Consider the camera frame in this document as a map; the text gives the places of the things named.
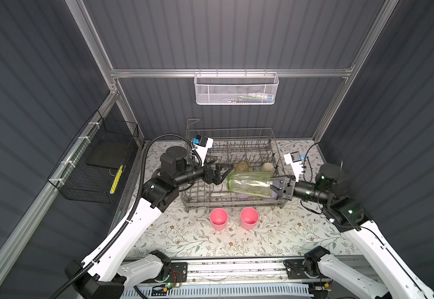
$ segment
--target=cable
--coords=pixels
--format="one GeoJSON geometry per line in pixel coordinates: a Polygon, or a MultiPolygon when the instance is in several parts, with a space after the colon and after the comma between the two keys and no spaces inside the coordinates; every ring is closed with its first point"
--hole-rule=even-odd
{"type": "Polygon", "coordinates": [[[166,291],[164,291],[165,290],[165,286],[166,286],[166,284],[152,287],[152,289],[150,291],[150,295],[151,296],[154,296],[155,294],[165,295],[165,293],[166,293],[166,291]]]}
{"type": "MultiPolygon", "coordinates": [[[[347,221],[348,222],[350,222],[350,220],[348,220],[348,218],[347,218],[347,216],[344,214],[343,215],[346,219],[347,219],[347,221]]],[[[386,246],[385,246],[385,243],[383,243],[381,240],[380,240],[380,238],[373,232],[373,230],[371,230],[371,229],[369,229],[369,228],[367,228],[367,227],[364,227],[364,226],[360,226],[360,225],[356,225],[356,226],[353,226],[353,225],[350,225],[350,226],[344,226],[344,225],[340,225],[340,224],[336,224],[336,223],[334,223],[333,222],[333,224],[334,225],[336,225],[336,226],[339,226],[339,227],[344,227],[344,228],[354,228],[354,229],[357,229],[357,228],[359,228],[359,229],[362,229],[362,228],[364,228],[364,229],[366,229],[366,230],[368,230],[369,232],[371,232],[375,237],[376,237],[376,239],[381,243],[381,245],[382,246],[384,246],[385,247],[385,249],[387,250],[387,252],[392,256],[392,258],[396,261],[396,263],[400,266],[400,268],[406,273],[406,275],[408,275],[408,277],[411,279],[411,281],[415,284],[415,286],[420,290],[420,291],[423,291],[421,288],[420,288],[420,286],[417,284],[417,282],[411,277],[411,275],[410,275],[410,273],[408,273],[406,270],[405,270],[405,268],[400,264],[400,262],[396,259],[396,257],[392,254],[392,252],[391,251],[389,251],[388,250],[388,248],[386,248],[386,246]]]]}
{"type": "Polygon", "coordinates": [[[177,276],[175,275],[175,272],[172,271],[172,273],[174,274],[174,284],[172,285],[171,289],[175,286],[175,284],[177,283],[177,276]]]}
{"type": "Polygon", "coordinates": [[[180,272],[178,272],[178,271],[176,271],[176,272],[177,272],[177,274],[179,274],[179,277],[181,278],[181,284],[179,285],[179,286],[181,286],[182,285],[182,275],[180,272]]]}
{"type": "Polygon", "coordinates": [[[148,299],[144,294],[142,294],[142,292],[137,288],[137,286],[134,286],[134,290],[139,296],[141,296],[142,299],[148,299]]]}
{"type": "Polygon", "coordinates": [[[312,212],[312,213],[315,213],[315,214],[318,214],[318,215],[321,215],[322,214],[322,212],[317,212],[317,211],[315,211],[315,210],[312,210],[312,209],[310,209],[310,208],[307,208],[306,206],[304,206],[304,204],[302,203],[302,200],[300,200],[300,205],[302,206],[302,207],[304,207],[307,211],[309,211],[309,212],[312,212]]]}
{"type": "Polygon", "coordinates": [[[179,189],[179,193],[184,192],[186,190],[189,190],[190,188],[192,188],[193,185],[194,185],[194,183],[191,183],[189,187],[187,187],[185,189],[179,189]]]}
{"type": "Polygon", "coordinates": [[[308,161],[308,167],[310,167],[310,182],[312,181],[312,178],[313,178],[313,170],[312,170],[312,166],[310,165],[310,159],[307,157],[307,156],[305,156],[306,157],[306,159],[307,159],[307,161],[308,161]]]}
{"type": "Polygon", "coordinates": [[[320,143],[325,143],[325,144],[331,145],[331,146],[335,147],[335,149],[337,150],[337,152],[338,152],[338,154],[339,154],[339,156],[340,156],[340,161],[341,161],[341,162],[340,162],[340,170],[338,171],[338,175],[337,175],[337,179],[338,179],[338,176],[340,175],[341,169],[343,168],[343,156],[342,156],[341,152],[338,150],[338,147],[337,147],[336,145],[334,145],[333,143],[327,142],[327,141],[319,141],[319,142],[316,142],[316,143],[312,144],[312,145],[308,148],[307,153],[305,154],[305,157],[307,157],[308,152],[310,151],[310,149],[311,149],[312,147],[314,147],[314,146],[316,146],[317,144],[320,144],[320,143]]]}
{"type": "Polygon", "coordinates": [[[109,242],[106,244],[106,246],[104,246],[104,248],[102,248],[102,250],[95,256],[95,258],[92,259],[92,261],[90,261],[88,263],[88,265],[82,269],[81,271],[79,271],[78,273],[76,273],[71,279],[69,279],[65,284],[63,284],[58,290],[56,290],[54,292],[54,294],[50,297],[50,299],[56,299],[59,295],[61,295],[62,292],[64,292],[70,285],[72,285],[73,283],[75,283],[79,278],[81,278],[85,273],[88,272],[88,270],[94,266],[94,264],[97,264],[100,260],[101,257],[103,257],[103,255],[107,252],[107,250],[112,246],[112,244],[114,244],[114,242],[116,242],[116,240],[118,239],[119,236],[121,236],[122,232],[124,231],[124,229],[127,227],[127,225],[130,223],[130,221],[132,220],[132,216],[134,216],[137,206],[139,204],[139,201],[141,199],[141,195],[142,195],[142,189],[144,188],[144,175],[145,175],[145,170],[146,170],[146,160],[147,160],[147,153],[149,152],[150,146],[159,138],[162,137],[166,137],[166,136],[173,136],[173,137],[178,137],[182,140],[184,140],[189,146],[190,148],[196,153],[197,159],[199,160],[199,165],[202,165],[202,159],[200,158],[199,154],[197,153],[194,145],[192,142],[190,142],[189,140],[185,139],[184,137],[177,135],[177,134],[162,134],[159,135],[157,137],[155,137],[153,140],[151,140],[146,148],[144,149],[144,153],[142,155],[142,164],[141,164],[141,176],[140,176],[140,180],[139,180],[139,189],[137,191],[137,197],[136,200],[134,202],[134,204],[132,205],[132,208],[129,212],[129,215],[127,217],[127,221],[125,221],[121,227],[119,228],[119,230],[116,232],[116,234],[111,238],[111,240],[109,240],[109,242]]]}

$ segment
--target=white cable tray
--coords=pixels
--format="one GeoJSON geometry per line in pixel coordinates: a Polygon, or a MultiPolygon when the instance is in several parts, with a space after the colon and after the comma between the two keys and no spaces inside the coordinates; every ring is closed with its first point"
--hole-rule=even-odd
{"type": "Polygon", "coordinates": [[[272,105],[278,87],[277,73],[196,73],[196,103],[199,105],[272,105]]]}

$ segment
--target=floral tablecloth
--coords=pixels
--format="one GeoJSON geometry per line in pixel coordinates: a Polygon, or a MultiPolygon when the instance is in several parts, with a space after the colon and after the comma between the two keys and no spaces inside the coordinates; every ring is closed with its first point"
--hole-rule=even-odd
{"type": "MultiPolygon", "coordinates": [[[[276,147],[283,158],[287,152],[300,151],[304,154],[312,144],[312,140],[279,140],[276,147]]],[[[183,143],[161,141],[152,145],[146,162],[146,180],[160,167],[160,155],[168,147],[177,145],[182,146],[183,143]]],[[[308,157],[315,176],[323,163],[316,147],[310,150],[308,157]]],[[[310,174],[307,172],[305,177],[309,179],[310,174]]],[[[137,188],[130,206],[135,200],[137,188]]],[[[318,210],[316,205],[305,205],[318,210]]],[[[155,249],[168,256],[188,257],[303,255],[317,245],[333,254],[361,254],[326,218],[307,211],[297,199],[289,201],[283,208],[257,207],[260,220],[253,230],[241,228],[241,208],[226,210],[229,216],[227,227],[216,231],[210,226],[209,210],[186,213],[182,201],[177,198],[144,232],[128,257],[145,256],[155,249]]]]}

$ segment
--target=black wire basket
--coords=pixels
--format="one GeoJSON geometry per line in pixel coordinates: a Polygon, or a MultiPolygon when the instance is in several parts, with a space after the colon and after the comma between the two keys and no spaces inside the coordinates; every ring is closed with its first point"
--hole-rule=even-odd
{"type": "Polygon", "coordinates": [[[119,200],[139,150],[138,131],[136,123],[101,118],[72,157],[58,162],[55,169],[65,163],[60,178],[48,181],[67,200],[119,200]]]}

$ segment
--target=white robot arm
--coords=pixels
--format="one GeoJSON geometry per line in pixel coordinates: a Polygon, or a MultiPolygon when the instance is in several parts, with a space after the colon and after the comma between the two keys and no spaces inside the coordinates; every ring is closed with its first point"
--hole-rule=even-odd
{"type": "MultiPolygon", "coordinates": [[[[292,168],[298,163],[299,156],[298,152],[285,155],[286,161],[290,162],[292,158],[288,163],[292,168]]],[[[295,177],[299,174],[300,168],[297,168],[295,177]]],[[[434,298],[433,290],[400,258],[364,208],[346,196],[349,178],[338,166],[323,164],[315,184],[295,180],[293,196],[321,205],[322,214],[357,246],[384,284],[346,266],[320,246],[305,254],[308,272],[332,278],[362,299],[434,298]]]]}
{"type": "Polygon", "coordinates": [[[214,164],[215,160],[206,160],[212,144],[213,139],[205,136],[198,135],[190,142],[173,134],[161,135],[149,142],[144,150],[138,192],[142,196],[136,199],[131,210],[91,254],[81,262],[73,261],[66,267],[65,273],[70,280],[51,298],[58,297],[72,285],[85,299],[117,299],[125,289],[147,279],[165,280],[171,270],[170,259],[159,251],[153,251],[136,262],[121,263],[149,225],[178,197],[180,186],[193,184],[199,179],[218,185],[232,171],[231,164],[214,164]],[[160,156],[160,174],[144,183],[145,160],[150,145],[158,138],[170,135],[185,140],[194,155],[190,155],[184,147],[168,148],[160,156]]]}

